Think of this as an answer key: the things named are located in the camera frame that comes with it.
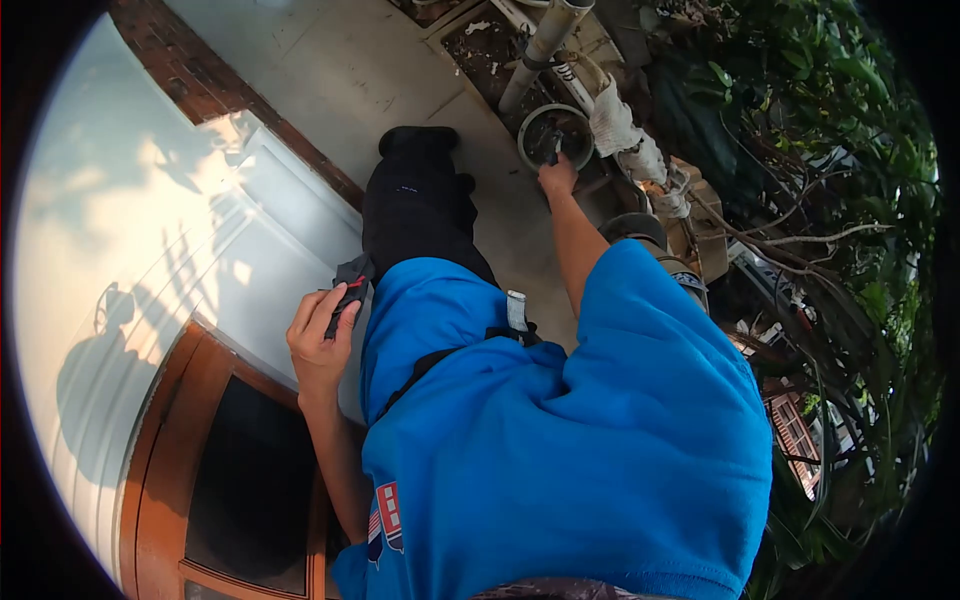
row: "black strap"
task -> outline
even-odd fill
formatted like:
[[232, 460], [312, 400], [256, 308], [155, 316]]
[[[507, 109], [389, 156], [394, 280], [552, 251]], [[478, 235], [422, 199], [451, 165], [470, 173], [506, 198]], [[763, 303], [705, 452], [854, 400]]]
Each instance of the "black strap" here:
[[387, 414], [387, 411], [396, 404], [396, 401], [400, 399], [401, 396], [407, 393], [407, 390], [414, 387], [414, 384], [420, 381], [420, 378], [426, 375], [426, 372], [433, 369], [437, 363], [444, 360], [450, 354], [456, 352], [460, 348], [465, 348], [465, 346], [459, 346], [456, 348], [448, 348], [446, 350], [437, 350], [436, 352], [430, 352], [426, 356], [422, 356], [420, 360], [414, 363], [414, 374], [410, 375], [410, 378], [407, 379], [407, 382], [403, 384], [403, 387], [390, 394], [390, 399], [387, 400], [387, 403], [383, 405], [383, 410], [380, 411], [380, 414], [376, 416], [376, 420], [383, 419], [383, 416]]
[[[529, 331], [517, 331], [516, 329], [512, 329], [510, 327], [487, 327], [487, 335], [484, 337], [484, 339], [489, 340], [490, 338], [497, 337], [510, 338], [511, 340], [517, 340], [520, 342], [520, 345], [525, 348], [539, 344], [543, 341], [540, 336], [537, 335], [536, 323], [530, 323], [528, 321], [527, 328]], [[396, 404], [396, 401], [399, 400], [401, 396], [406, 394], [410, 388], [414, 387], [414, 384], [420, 381], [428, 371], [436, 367], [437, 363], [444, 360], [447, 356], [461, 348], [466, 348], [466, 346], [437, 350], [436, 352], [430, 352], [426, 356], [422, 356], [416, 363], [414, 363], [413, 374], [410, 375], [410, 378], [407, 379], [407, 382], [403, 384], [402, 388], [390, 394], [390, 398], [387, 400], [387, 403], [383, 405], [383, 409], [380, 411], [380, 414], [376, 416], [376, 419], [373, 422], [383, 419], [383, 416], [387, 414], [387, 411], [389, 411], [394, 404]]]
[[559, 60], [554, 60], [553, 57], [551, 57], [548, 60], [533, 60], [527, 56], [526, 52], [523, 53], [523, 55], [520, 57], [520, 60], [523, 61], [523, 66], [527, 67], [531, 71], [537, 71], [537, 72], [546, 71], [548, 69], [552, 69], [555, 66], [561, 66], [562, 64], [564, 64]]

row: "debris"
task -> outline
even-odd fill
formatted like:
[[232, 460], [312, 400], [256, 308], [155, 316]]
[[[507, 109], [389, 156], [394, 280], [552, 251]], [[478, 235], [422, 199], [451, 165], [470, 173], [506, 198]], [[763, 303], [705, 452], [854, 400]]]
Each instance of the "debris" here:
[[473, 32], [483, 31], [490, 27], [490, 21], [480, 21], [479, 23], [470, 23], [467, 25], [466, 35], [469, 36]]

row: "white wall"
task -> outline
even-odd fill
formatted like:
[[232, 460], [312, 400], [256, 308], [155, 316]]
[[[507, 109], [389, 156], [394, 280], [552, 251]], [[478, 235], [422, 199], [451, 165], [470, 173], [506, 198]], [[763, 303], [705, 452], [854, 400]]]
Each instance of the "white wall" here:
[[[30, 416], [67, 511], [118, 579], [133, 431], [183, 324], [196, 311], [293, 386], [284, 331], [360, 253], [360, 218], [251, 115], [193, 127], [107, 16], [53, 98], [17, 218]], [[355, 417], [357, 367], [341, 390]]]

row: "brick wall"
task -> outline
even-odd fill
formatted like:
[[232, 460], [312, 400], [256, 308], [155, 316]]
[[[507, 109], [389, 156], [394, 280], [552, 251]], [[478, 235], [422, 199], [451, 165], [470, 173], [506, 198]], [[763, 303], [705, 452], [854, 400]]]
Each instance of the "brick wall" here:
[[162, 0], [113, 0], [120, 36], [154, 81], [194, 125], [249, 110], [360, 210], [363, 190], [243, 81]]

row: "pole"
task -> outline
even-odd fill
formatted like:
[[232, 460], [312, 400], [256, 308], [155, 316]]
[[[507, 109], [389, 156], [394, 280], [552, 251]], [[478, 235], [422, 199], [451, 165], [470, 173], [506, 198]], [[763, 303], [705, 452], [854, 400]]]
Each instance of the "pole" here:
[[550, 0], [550, 6], [527, 43], [520, 63], [500, 98], [497, 105], [500, 112], [512, 112], [520, 106], [523, 94], [544, 70], [540, 66], [560, 50], [577, 23], [593, 8], [593, 3], [594, 0]]

